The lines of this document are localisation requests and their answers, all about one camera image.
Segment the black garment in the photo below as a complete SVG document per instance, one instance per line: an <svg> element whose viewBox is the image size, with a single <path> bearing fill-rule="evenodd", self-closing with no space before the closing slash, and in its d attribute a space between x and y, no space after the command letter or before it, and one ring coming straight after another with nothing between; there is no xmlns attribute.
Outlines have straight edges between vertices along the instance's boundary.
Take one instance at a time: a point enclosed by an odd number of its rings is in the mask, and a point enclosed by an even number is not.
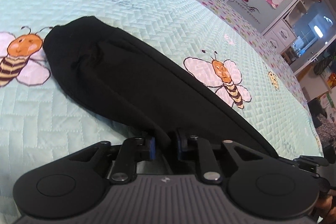
<svg viewBox="0 0 336 224"><path fill-rule="evenodd" d="M214 145L233 140L277 157L251 124L189 72L93 16L52 28L43 50L55 81L69 98L154 137L164 151L180 132Z"/></svg>

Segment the mint bee quilt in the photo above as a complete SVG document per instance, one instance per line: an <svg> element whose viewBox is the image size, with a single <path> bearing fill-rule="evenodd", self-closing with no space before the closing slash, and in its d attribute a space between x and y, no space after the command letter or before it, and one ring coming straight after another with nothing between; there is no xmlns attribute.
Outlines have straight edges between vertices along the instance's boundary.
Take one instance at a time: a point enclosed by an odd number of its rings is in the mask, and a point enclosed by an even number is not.
<svg viewBox="0 0 336 224"><path fill-rule="evenodd" d="M1 0L1 223L317 223L268 72L196 0Z"/></svg>

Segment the white drawer cabinet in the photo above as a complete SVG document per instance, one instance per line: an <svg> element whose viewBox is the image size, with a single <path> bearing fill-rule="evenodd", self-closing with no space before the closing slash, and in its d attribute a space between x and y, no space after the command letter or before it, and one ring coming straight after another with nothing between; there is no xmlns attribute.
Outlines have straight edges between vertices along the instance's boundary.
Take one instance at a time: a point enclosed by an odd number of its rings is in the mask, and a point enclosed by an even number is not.
<svg viewBox="0 0 336 224"><path fill-rule="evenodd" d="M283 19L279 20L264 37L278 53L283 53L297 38Z"/></svg>

